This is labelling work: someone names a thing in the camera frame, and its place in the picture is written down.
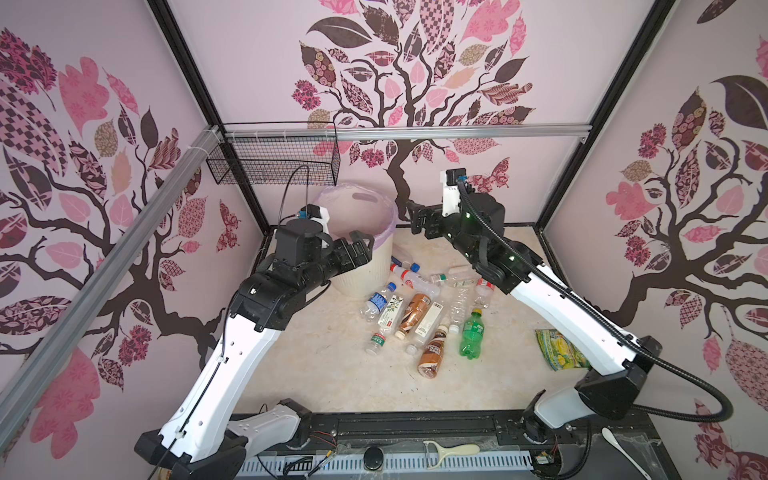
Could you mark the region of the brown milk tea bottle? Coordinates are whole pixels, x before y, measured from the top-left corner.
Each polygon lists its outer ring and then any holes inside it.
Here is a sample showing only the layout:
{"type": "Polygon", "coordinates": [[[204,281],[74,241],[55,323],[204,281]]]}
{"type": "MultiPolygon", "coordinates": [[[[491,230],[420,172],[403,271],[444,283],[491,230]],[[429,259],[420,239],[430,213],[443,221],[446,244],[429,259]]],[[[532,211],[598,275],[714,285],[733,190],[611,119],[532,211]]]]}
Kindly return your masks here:
{"type": "Polygon", "coordinates": [[[417,366],[418,373],[422,377],[434,379],[437,376],[444,356],[447,335],[448,327],[440,325],[431,340],[425,345],[417,366]]]}

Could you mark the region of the blue cap clear bottle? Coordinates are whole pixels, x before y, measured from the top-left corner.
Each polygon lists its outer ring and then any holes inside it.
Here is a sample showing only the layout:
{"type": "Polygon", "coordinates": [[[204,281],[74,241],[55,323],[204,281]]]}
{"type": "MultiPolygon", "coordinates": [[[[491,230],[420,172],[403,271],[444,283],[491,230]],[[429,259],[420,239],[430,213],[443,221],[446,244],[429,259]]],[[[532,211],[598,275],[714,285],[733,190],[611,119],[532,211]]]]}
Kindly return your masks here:
{"type": "Polygon", "coordinates": [[[411,270],[413,272],[418,272],[421,268],[421,266],[418,263],[415,263],[410,257],[398,257],[392,255],[391,262],[398,267],[411,270]]]}

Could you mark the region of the purple bin liner bag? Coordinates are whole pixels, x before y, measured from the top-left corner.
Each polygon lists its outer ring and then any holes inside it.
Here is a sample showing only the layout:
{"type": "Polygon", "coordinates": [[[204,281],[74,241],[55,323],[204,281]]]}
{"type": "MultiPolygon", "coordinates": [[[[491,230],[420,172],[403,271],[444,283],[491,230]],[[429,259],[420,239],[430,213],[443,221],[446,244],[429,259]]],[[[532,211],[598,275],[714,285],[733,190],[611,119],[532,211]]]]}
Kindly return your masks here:
{"type": "Polygon", "coordinates": [[[391,252],[398,210],[387,195],[362,185],[340,183],[323,189],[312,203],[327,211],[328,233],[333,239],[349,240],[352,231],[359,231],[374,237],[375,255],[391,252]]]}

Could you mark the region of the aluminium frame bar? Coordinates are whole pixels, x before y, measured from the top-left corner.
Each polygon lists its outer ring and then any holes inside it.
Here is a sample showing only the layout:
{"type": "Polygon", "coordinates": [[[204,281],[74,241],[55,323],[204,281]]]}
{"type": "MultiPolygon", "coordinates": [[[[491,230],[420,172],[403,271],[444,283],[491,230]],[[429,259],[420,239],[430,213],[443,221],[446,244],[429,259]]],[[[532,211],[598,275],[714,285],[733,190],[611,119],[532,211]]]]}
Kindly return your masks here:
{"type": "Polygon", "coordinates": [[[194,172],[222,140],[222,128],[205,127],[184,151],[181,164],[138,214],[105,262],[77,293],[61,320],[44,336],[1,392],[1,447],[6,448],[34,409],[99,311],[159,227],[194,172]]]}

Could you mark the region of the green yellow snack bag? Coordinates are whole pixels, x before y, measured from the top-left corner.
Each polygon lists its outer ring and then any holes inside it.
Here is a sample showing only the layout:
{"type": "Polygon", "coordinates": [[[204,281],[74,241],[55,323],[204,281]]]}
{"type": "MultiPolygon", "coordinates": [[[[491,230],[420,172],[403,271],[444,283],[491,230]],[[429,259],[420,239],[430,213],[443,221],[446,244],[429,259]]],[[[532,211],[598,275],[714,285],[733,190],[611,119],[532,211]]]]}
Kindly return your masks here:
{"type": "Polygon", "coordinates": [[[588,369],[589,361],[555,329],[536,329],[535,337],[544,360],[553,371],[588,369]]]}

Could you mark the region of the white plastic spoon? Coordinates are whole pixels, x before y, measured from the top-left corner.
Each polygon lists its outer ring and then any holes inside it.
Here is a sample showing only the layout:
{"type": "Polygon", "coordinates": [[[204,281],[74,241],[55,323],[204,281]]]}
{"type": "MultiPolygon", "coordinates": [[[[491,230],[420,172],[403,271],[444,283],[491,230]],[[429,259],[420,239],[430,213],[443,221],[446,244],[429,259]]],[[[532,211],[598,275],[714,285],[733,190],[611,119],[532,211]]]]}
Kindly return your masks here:
{"type": "Polygon", "coordinates": [[[645,480],[651,480],[651,476],[645,471],[643,467],[620,445],[614,433],[608,428],[603,427],[601,429],[601,435],[605,441],[616,449],[630,464],[640,473],[645,480]]]}

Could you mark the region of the white floral label bottle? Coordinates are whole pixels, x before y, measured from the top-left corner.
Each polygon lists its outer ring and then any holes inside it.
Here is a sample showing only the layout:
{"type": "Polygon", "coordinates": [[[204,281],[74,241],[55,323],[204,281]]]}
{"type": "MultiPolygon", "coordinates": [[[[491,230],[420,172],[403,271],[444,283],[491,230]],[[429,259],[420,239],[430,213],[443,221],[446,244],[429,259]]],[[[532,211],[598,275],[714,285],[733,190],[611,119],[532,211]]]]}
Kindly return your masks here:
{"type": "Polygon", "coordinates": [[[378,355],[383,349],[387,339],[397,329],[403,302],[403,296],[395,293],[384,307],[384,310],[376,322],[376,329],[365,347],[365,351],[369,355],[378,355]]]}

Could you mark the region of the red cap white bottle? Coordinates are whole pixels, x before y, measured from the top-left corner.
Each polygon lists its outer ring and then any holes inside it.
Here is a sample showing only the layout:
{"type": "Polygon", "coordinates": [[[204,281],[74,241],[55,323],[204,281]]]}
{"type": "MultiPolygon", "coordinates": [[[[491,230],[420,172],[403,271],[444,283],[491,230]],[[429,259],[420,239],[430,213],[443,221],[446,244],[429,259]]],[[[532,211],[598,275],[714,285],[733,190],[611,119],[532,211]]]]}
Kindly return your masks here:
{"type": "Polygon", "coordinates": [[[427,295],[432,300],[435,300],[440,296],[440,287],[425,280],[416,272],[396,264],[390,265],[390,271],[397,276],[403,284],[411,287],[414,291],[427,295]]]}

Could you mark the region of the yellow cap red label bottle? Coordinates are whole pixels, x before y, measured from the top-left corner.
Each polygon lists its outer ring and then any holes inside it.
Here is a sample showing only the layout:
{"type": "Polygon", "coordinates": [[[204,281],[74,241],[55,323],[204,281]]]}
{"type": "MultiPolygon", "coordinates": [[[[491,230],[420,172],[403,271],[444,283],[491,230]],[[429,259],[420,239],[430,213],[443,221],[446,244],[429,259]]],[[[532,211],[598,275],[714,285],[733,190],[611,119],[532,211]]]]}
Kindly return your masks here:
{"type": "Polygon", "coordinates": [[[495,286],[482,278],[475,285],[475,299],[473,305],[476,308],[487,309],[495,292],[495,286]]]}

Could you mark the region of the green soda bottle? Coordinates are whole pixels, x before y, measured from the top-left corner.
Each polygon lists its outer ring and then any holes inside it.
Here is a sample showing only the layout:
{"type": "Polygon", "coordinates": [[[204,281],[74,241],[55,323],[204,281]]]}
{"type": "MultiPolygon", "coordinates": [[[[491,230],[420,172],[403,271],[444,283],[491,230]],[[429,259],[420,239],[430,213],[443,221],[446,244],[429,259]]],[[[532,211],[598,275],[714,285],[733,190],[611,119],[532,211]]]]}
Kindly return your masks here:
{"type": "Polygon", "coordinates": [[[482,310],[475,308],[463,324],[459,353],[469,360],[478,359],[482,352],[485,324],[482,310]]]}

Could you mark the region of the crumpled clear bottle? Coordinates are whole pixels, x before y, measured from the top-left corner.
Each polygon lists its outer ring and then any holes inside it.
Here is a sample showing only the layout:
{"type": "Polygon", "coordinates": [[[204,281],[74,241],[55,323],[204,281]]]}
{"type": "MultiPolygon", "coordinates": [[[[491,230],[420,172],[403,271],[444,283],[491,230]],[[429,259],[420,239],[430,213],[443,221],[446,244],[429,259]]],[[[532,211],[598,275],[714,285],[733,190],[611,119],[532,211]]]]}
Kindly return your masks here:
{"type": "Polygon", "coordinates": [[[467,318],[471,289],[463,286],[455,289],[449,311],[449,332],[458,333],[467,318]]]}

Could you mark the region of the clear green label bottle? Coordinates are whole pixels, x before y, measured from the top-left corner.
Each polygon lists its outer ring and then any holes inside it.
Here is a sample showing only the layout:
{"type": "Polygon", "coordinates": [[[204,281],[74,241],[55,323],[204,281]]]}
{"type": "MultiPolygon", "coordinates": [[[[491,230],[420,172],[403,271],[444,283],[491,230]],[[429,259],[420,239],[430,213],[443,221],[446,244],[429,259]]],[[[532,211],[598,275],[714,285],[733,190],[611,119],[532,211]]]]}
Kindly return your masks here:
{"type": "Polygon", "coordinates": [[[476,272],[470,265],[453,266],[445,272],[432,274],[429,279],[438,286],[458,288],[471,285],[476,279],[476,272]]]}

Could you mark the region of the clear white label bottle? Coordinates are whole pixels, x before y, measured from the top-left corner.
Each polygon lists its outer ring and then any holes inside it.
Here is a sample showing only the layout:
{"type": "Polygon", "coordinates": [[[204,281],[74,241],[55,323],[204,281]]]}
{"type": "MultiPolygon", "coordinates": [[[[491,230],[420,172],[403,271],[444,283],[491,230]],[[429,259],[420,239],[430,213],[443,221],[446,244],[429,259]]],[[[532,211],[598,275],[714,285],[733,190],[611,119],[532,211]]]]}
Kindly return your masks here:
{"type": "Polygon", "coordinates": [[[443,315],[443,310],[444,305],[442,303],[434,302],[415,329],[408,334],[408,344],[405,347],[405,352],[408,355],[416,356],[419,354],[427,342],[433,338],[443,315]]]}

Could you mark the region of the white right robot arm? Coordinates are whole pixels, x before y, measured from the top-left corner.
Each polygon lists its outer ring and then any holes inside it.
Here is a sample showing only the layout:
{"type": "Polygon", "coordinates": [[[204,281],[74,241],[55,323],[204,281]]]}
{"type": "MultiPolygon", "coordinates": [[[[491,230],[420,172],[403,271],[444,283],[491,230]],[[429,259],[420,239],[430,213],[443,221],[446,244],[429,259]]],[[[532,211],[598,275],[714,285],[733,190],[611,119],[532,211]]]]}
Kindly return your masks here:
{"type": "Polygon", "coordinates": [[[529,437],[540,441],[551,430],[591,415],[620,420],[633,404],[658,354],[660,344],[624,330],[611,332],[611,322],[589,313],[570,299],[570,292],[543,260],[526,245],[504,237],[501,228],[486,225],[464,205],[444,215],[441,207],[415,202],[406,205],[413,233],[444,238],[484,280],[528,306],[584,355],[585,376],[574,386],[538,393],[526,407],[522,423],[529,437]]]}

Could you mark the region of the cream vegetable peeler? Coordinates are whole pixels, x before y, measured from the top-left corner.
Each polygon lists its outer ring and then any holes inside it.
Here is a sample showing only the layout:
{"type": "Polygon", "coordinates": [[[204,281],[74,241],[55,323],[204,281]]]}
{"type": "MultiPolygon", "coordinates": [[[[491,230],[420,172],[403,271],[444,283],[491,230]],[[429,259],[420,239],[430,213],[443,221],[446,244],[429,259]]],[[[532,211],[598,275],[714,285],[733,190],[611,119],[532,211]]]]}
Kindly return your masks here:
{"type": "Polygon", "coordinates": [[[474,456],[481,451],[477,444],[462,444],[453,447],[444,447],[434,440],[424,440],[423,446],[425,448],[425,463],[428,470],[437,469],[449,457],[474,456]]]}

